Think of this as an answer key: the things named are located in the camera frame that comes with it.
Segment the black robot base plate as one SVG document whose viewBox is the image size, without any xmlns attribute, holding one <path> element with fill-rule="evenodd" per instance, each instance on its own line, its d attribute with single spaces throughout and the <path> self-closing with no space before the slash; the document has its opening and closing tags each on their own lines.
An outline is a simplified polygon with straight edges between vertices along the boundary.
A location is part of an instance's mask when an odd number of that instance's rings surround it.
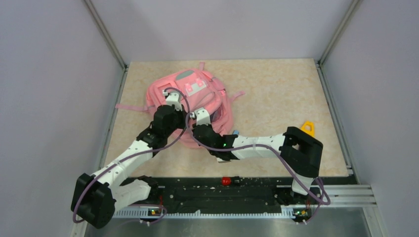
<svg viewBox="0 0 419 237">
<path fill-rule="evenodd" d="M 314 207 L 317 201 L 291 190 L 292 179 L 279 177 L 240 177 L 240 186 L 222 186 L 218 178 L 158 178 L 140 176 L 151 183 L 147 199 L 132 206 L 157 205 L 169 214 L 262 214 L 280 213 L 292 204 Z"/>
</svg>

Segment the red black stamp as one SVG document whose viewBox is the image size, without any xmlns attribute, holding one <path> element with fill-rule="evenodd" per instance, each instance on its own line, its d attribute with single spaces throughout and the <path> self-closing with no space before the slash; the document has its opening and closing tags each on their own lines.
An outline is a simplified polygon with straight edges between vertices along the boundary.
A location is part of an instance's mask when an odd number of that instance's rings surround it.
<svg viewBox="0 0 419 237">
<path fill-rule="evenodd" d="M 221 178 L 222 186 L 240 186 L 240 183 L 241 178 L 239 176 Z"/>
</svg>

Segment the pink student backpack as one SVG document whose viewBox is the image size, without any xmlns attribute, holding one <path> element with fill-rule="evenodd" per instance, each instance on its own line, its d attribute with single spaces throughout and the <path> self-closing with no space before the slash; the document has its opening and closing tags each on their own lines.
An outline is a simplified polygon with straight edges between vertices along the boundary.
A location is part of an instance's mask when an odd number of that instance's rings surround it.
<svg viewBox="0 0 419 237">
<path fill-rule="evenodd" d="M 196 69 L 183 70 L 151 83 L 146 91 L 146 104 L 143 107 L 122 104 L 115 107 L 153 115 L 158 106 L 166 103 L 163 90 L 173 87 L 186 96 L 191 111 L 206 109 L 214 131 L 226 135 L 234 124 L 232 102 L 245 92 L 239 91 L 231 97 L 228 96 L 225 85 L 210 72 L 205 71 L 204 65 L 204 62 L 201 62 Z"/>
</svg>

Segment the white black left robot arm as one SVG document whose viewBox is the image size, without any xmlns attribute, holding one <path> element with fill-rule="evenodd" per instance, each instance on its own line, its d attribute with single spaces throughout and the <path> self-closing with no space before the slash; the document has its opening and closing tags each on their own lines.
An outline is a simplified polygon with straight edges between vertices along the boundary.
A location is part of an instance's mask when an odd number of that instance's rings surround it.
<svg viewBox="0 0 419 237">
<path fill-rule="evenodd" d="M 71 210 L 74 223 L 87 221 L 97 229 L 105 227 L 115 212 L 143 200 L 153 204 L 158 190 L 141 179 L 123 184 L 140 165 L 170 147 L 168 138 L 178 129 L 185 131 L 189 106 L 159 106 L 153 120 L 131 145 L 101 170 L 82 174 L 76 181 Z"/>
</svg>

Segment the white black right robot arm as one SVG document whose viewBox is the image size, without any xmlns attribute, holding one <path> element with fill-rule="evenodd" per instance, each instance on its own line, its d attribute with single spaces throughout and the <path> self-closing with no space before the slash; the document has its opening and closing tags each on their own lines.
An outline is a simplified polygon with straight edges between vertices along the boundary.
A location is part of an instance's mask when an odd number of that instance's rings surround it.
<svg viewBox="0 0 419 237">
<path fill-rule="evenodd" d="M 195 125 L 189 133 L 198 145 L 208 150 L 219 162 L 248 158 L 278 158 L 293 177 L 290 198 L 304 203 L 316 197 L 310 186 L 319 177 L 323 143 L 303 130 L 289 126 L 284 133 L 265 137 L 238 134 L 220 135 L 208 125 Z"/>
</svg>

